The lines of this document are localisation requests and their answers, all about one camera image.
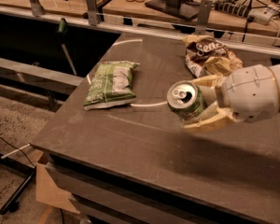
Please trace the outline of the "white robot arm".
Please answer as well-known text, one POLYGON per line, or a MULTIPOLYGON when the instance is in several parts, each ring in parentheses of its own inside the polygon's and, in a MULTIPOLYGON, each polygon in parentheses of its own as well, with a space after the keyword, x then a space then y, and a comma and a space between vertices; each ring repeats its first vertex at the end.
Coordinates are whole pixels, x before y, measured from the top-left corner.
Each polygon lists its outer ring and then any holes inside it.
POLYGON ((270 119, 280 113, 280 64, 240 68, 230 75, 194 79, 207 108, 182 125, 187 133, 204 133, 239 122, 270 119))

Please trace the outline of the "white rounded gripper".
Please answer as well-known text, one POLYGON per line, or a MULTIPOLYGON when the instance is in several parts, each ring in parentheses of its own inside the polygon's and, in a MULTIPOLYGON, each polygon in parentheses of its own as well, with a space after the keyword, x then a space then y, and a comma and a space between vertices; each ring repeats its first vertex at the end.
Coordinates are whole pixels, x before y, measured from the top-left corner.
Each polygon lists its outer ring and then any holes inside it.
POLYGON ((205 76, 191 81, 206 101, 215 101, 198 117, 184 122, 185 133, 207 133, 239 121, 270 119, 280 112, 280 92, 271 67, 254 65, 229 76, 205 76))

